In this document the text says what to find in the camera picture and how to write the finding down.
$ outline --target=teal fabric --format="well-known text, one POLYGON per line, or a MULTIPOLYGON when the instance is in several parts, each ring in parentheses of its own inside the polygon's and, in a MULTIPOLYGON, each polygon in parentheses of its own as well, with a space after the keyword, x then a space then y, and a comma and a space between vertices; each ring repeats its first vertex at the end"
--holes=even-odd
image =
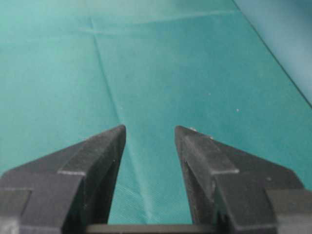
POLYGON ((0 171, 127 126, 110 223, 190 223, 174 127, 294 169, 312 111, 228 0, 0 2, 0 171))
POLYGON ((312 104, 312 1, 235 2, 312 104))

